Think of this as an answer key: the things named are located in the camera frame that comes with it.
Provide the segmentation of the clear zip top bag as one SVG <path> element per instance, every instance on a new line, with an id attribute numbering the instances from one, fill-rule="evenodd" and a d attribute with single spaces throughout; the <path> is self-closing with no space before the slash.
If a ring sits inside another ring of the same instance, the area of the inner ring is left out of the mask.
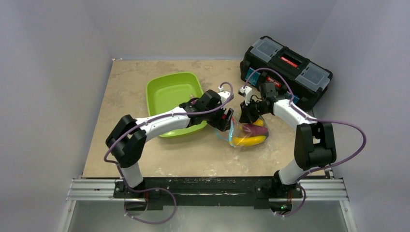
<path id="1" fill-rule="evenodd" d="M 236 116 L 232 116 L 226 131 L 214 129 L 216 136 L 229 143 L 232 147 L 250 147 L 265 142 L 269 137 L 269 128 L 262 116 L 253 123 L 239 123 Z"/>

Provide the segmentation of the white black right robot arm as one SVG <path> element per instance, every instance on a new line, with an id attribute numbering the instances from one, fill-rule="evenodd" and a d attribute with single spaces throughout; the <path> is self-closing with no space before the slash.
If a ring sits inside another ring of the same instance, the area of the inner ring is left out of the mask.
<path id="1" fill-rule="evenodd" d="M 284 196 L 296 187 L 297 181 L 315 168 L 323 168 L 336 161 L 337 152 L 331 123 L 318 122 L 302 111 L 292 100 L 279 96 L 273 83 L 263 83 L 261 98 L 252 99 L 252 88 L 238 91 L 244 97 L 240 104 L 240 123 L 253 123 L 264 114 L 272 114 L 286 122 L 295 131 L 294 159 L 276 171 L 271 184 L 272 192 Z"/>

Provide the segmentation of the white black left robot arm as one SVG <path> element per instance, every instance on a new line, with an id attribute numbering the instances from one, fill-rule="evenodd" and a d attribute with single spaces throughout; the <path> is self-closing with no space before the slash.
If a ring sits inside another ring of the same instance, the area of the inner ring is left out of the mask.
<path id="1" fill-rule="evenodd" d="M 191 98 L 174 109 L 158 115 L 133 118 L 123 116 L 108 135 L 108 153 L 115 157 L 121 177 L 127 183 L 125 191 L 133 198 L 144 193 L 143 176 L 138 164 L 146 142 L 165 133 L 190 128 L 206 122 L 219 131 L 231 125 L 233 109 L 225 105 L 232 100 L 231 92 L 206 91 L 199 98 Z"/>

